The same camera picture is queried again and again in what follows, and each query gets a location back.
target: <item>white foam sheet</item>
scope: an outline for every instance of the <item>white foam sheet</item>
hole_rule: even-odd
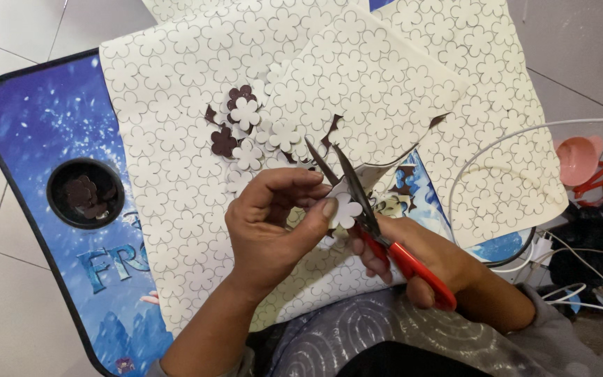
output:
[[[172,2],[179,9],[182,3]],[[444,203],[450,178],[472,151],[543,121],[504,1],[400,0],[376,17],[364,3],[347,9],[341,1],[210,6],[100,49],[163,318],[176,335],[233,267],[224,226],[229,202],[260,169],[290,166],[280,149],[288,149],[285,141],[296,160],[307,156],[302,136],[319,146],[333,113],[344,119],[330,139],[357,165],[388,162],[419,139],[432,116],[451,111],[419,149]],[[479,23],[481,36],[471,28]],[[273,63],[278,71],[269,74]],[[247,137],[239,158],[214,155],[211,134],[218,128],[203,118],[206,105],[221,123],[230,114],[229,90],[242,84],[253,87],[260,105],[268,76],[272,97],[256,114],[269,123],[250,135],[231,125],[233,134]],[[248,104],[241,105],[232,115],[255,120]],[[340,174],[332,153],[328,161]],[[560,213],[558,166],[547,130],[504,142],[479,159],[454,198],[460,243],[477,244]],[[385,193],[392,173],[374,178],[375,192]],[[289,223],[302,215],[295,210]],[[345,232],[334,235],[264,300],[252,331],[384,287],[366,278],[345,250]]]

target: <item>gray clothing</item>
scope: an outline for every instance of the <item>gray clothing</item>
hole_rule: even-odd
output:
[[[603,377],[603,360],[583,345],[569,320],[529,286],[518,286],[535,305],[524,330],[501,335],[458,313],[416,309],[405,292],[390,288],[347,298],[299,316],[266,344],[244,357],[226,377],[252,376],[256,356],[265,356],[257,374],[335,376],[354,356],[382,341],[397,341],[471,365],[493,376]],[[148,377],[166,377],[159,362]]]

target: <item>cup holder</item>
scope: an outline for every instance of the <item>cup holder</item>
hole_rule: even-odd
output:
[[[91,158],[75,158],[58,166],[48,179],[46,197],[55,215],[80,229],[108,225],[125,204],[120,177]]]

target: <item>sleeve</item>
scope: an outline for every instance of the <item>sleeve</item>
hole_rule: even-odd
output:
[[[603,360],[581,343],[572,323],[541,299],[534,288],[516,286],[536,308],[534,321],[506,338],[556,376],[603,376]]]
[[[217,377],[253,377],[253,363],[255,362],[255,352],[248,348],[244,347],[243,355],[241,356],[241,360],[234,365],[234,368],[225,374],[221,374]],[[162,367],[159,366],[159,360],[155,360],[153,364],[150,365],[150,369],[148,369],[148,373],[146,373],[146,377],[168,377],[166,373],[162,370]]]

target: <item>tiled floor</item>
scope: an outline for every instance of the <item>tiled floor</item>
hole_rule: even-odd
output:
[[[508,2],[546,119],[603,117],[603,1]],[[140,0],[0,0],[0,74],[153,24]],[[557,140],[603,138],[603,125],[552,133]],[[504,278],[522,281],[528,273]],[[540,269],[530,282],[548,281]],[[0,376],[38,375],[98,374],[82,352],[60,291],[0,173]]]

